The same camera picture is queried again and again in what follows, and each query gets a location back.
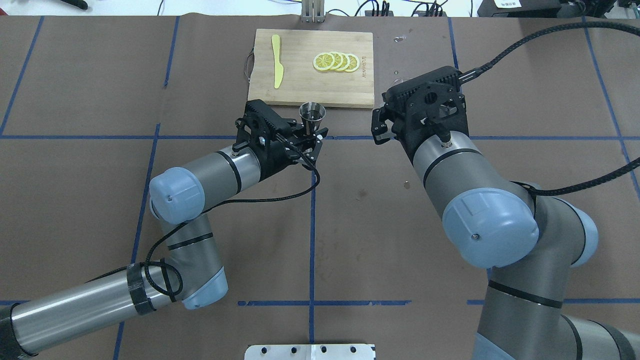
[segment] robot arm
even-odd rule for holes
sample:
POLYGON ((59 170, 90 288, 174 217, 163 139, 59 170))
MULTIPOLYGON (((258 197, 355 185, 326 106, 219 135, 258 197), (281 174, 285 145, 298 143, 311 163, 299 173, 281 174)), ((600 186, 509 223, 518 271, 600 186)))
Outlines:
POLYGON ((462 75, 443 67, 390 88, 371 131, 376 144, 402 143, 462 257, 493 268, 473 359, 640 355, 638 335, 561 315, 570 267, 597 248, 595 224, 568 202, 532 196, 531 185, 497 173, 469 138, 462 75))
POLYGON ((234 145, 151 180, 152 212, 165 237, 171 233, 166 239, 170 255, 151 262, 155 266, 148 268, 148 277, 144 263, 131 264, 75 288, 0 310, 0 359, 35 356, 178 300, 196 309, 222 298, 227 280, 205 213, 225 202, 242 201, 227 199, 289 165, 314 168, 328 130, 317 129, 318 116, 313 120, 283 119, 260 100, 247 102, 244 116, 236 121, 234 145))

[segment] sliced lemon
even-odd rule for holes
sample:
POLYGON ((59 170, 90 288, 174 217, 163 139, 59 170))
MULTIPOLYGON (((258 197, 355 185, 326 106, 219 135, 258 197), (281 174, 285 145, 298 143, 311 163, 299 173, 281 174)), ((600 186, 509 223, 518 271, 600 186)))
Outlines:
POLYGON ((335 70, 339 67, 342 66, 342 62, 344 61, 344 59, 342 58, 342 56, 340 55, 342 53, 338 53, 337 51, 332 51, 331 55, 333 55, 333 58, 335 59, 333 61, 333 66, 331 66, 331 70, 335 70))
POLYGON ((360 68, 360 58, 354 54, 346 54, 349 58, 349 66, 344 69, 344 72, 354 72, 360 68))
POLYGON ((332 53, 319 53, 314 58, 314 68, 318 71, 327 71, 333 66, 335 57, 332 53))
POLYGON ((342 59, 344 60, 342 62, 342 66, 335 69, 336 71, 345 71, 345 69, 347 69, 349 67, 349 64, 351 63, 351 58, 349 56, 347 56, 347 54, 343 54, 340 53, 340 56, 342 57, 342 59))

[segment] cutting board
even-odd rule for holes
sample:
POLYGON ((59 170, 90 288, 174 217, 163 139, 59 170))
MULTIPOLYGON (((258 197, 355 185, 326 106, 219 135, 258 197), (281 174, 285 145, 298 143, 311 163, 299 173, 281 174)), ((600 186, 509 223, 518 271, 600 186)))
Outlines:
POLYGON ((315 101, 340 108, 373 108, 372 33, 258 29, 253 51, 248 100, 262 99, 272 105, 299 106, 315 101), (278 89, 273 87, 273 34, 280 35, 280 62, 284 66, 278 89), (316 55, 329 51, 357 55, 360 68, 350 73, 316 70, 316 55))

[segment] light blue cap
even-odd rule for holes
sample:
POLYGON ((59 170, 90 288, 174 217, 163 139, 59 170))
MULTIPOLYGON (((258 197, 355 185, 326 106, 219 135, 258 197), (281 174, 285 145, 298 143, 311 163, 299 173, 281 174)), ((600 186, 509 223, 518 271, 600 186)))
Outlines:
POLYGON ((515 360, 513 356, 507 354, 498 345, 489 339, 476 333, 476 343, 474 344, 474 355, 471 360, 515 360))
POLYGON ((453 198, 442 213, 442 225, 462 257, 479 268, 524 258, 540 234, 527 204, 496 188, 472 189, 453 198))
POLYGON ((191 294, 182 301, 184 307, 188 310, 198 309, 222 299, 229 290, 227 284, 227 276, 225 275, 225 267, 223 266, 216 275, 214 275, 200 289, 191 294))
POLYGON ((589 215, 587 215, 587 213, 569 204, 563 199, 557 197, 556 199, 571 206, 575 213, 578 214, 578 218, 580 219, 580 222, 582 222, 582 227, 584 228, 584 249, 582 250, 582 255, 580 255, 578 260, 571 264, 572 268, 577 268, 589 261, 593 254, 595 254, 596 249, 598 248, 598 227, 596 227, 596 223, 589 215))
POLYGON ((202 184, 192 172, 173 167, 149 182, 149 206, 154 216, 169 224, 196 218, 204 210, 202 184))

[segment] knife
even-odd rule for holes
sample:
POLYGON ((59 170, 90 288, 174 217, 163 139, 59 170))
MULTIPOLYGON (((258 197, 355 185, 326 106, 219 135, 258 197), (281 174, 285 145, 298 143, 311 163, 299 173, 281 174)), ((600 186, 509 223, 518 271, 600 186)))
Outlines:
POLYGON ((280 35, 271 36, 271 45, 273 46, 273 63, 275 64, 273 87, 279 88, 284 74, 284 66, 280 63, 280 35))

